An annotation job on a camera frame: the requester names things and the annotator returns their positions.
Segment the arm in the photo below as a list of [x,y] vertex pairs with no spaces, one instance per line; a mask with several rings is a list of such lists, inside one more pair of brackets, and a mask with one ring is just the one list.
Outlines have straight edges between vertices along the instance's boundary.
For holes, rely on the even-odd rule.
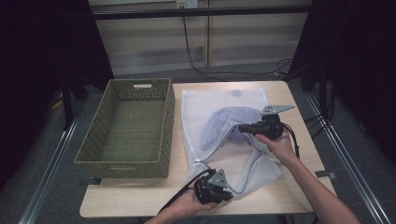
[[185,217],[192,217],[202,210],[210,210],[216,207],[216,203],[201,204],[195,197],[194,190],[184,192],[174,203],[163,209],[156,217],[150,219],[148,224],[169,224]]
[[280,162],[290,170],[320,223],[360,223],[355,214],[320,183],[294,155],[288,132],[284,131],[282,136],[274,141],[261,134],[256,134],[256,137],[266,144]]

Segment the woven basket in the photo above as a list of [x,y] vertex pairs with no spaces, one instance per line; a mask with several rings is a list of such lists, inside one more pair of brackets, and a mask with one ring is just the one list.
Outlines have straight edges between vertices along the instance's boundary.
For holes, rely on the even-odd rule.
[[172,80],[110,80],[75,163],[94,178],[165,178],[175,94]]

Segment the white mesh bag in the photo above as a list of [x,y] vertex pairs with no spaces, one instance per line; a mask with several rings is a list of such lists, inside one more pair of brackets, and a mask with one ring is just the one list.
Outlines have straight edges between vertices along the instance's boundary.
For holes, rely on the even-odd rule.
[[192,179],[208,167],[224,169],[235,199],[271,183],[280,170],[267,146],[250,133],[236,144],[228,139],[235,125],[261,120],[267,105],[264,89],[183,91],[181,123]]

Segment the black horizontal bar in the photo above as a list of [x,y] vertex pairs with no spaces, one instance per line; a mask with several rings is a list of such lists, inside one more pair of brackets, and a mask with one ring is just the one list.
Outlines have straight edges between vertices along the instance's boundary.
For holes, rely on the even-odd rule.
[[288,7],[219,7],[219,8],[187,8],[187,9],[162,9],[147,11],[118,11],[93,13],[95,20],[124,20],[166,17],[198,17],[198,16],[226,16],[226,15],[252,15],[252,14],[284,14],[305,13],[312,9],[311,6]]

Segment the wooden tabletop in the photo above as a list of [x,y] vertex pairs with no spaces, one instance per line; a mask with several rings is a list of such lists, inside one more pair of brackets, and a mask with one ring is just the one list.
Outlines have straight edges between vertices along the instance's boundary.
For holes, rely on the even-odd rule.
[[[264,88],[269,105],[296,105],[288,85],[283,81],[215,82],[174,84],[176,96],[175,123],[169,176],[165,179],[102,179],[100,185],[89,185],[80,208],[83,217],[151,217],[187,182],[190,170],[184,149],[180,123],[182,90],[257,90]],[[312,139],[304,125],[298,106],[279,114],[296,133],[301,161],[313,174],[324,170]],[[288,169],[279,165],[282,175],[273,183],[257,189],[239,200],[221,203],[198,215],[254,215],[312,213],[312,207]],[[334,192],[328,177],[319,179]]]

